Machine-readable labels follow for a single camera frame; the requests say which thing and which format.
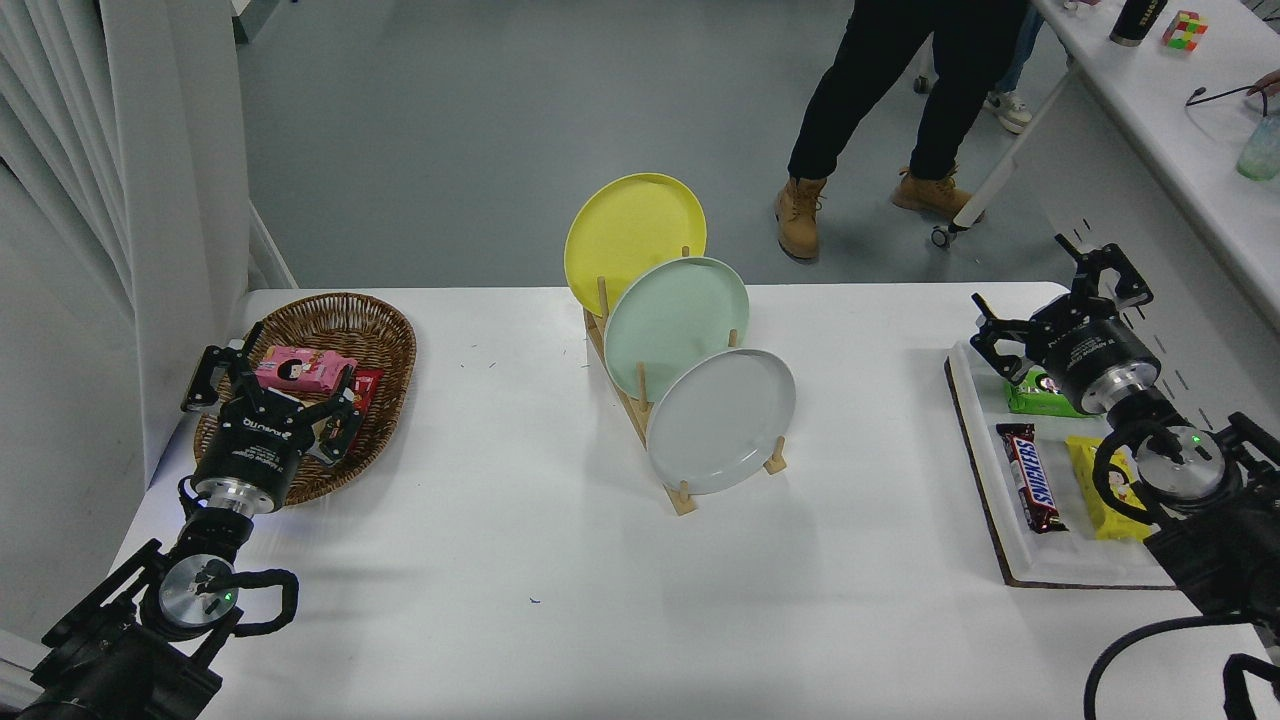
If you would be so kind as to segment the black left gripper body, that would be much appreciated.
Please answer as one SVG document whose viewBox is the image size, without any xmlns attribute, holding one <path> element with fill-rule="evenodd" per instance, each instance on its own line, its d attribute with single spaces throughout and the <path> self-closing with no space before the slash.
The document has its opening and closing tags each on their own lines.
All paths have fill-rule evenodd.
<svg viewBox="0 0 1280 720">
<path fill-rule="evenodd" d="M 268 395 L 261 404 L 246 396 L 223 404 L 195 470 L 196 492 L 212 496 L 219 486 L 234 482 L 251 487 L 259 498 L 284 498 L 315 442 L 312 427 L 300 416 L 305 409 L 285 395 Z"/>
</svg>

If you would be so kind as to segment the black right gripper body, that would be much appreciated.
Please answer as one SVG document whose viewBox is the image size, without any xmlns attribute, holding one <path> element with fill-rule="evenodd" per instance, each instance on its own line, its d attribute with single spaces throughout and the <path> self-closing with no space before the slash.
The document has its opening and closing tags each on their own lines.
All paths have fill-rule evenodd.
<svg viewBox="0 0 1280 720">
<path fill-rule="evenodd" d="M 1120 320 L 1112 300 L 1064 295 L 1030 322 L 1030 360 L 1075 411 L 1105 414 L 1120 398 L 1156 387 L 1160 360 Z"/>
</svg>

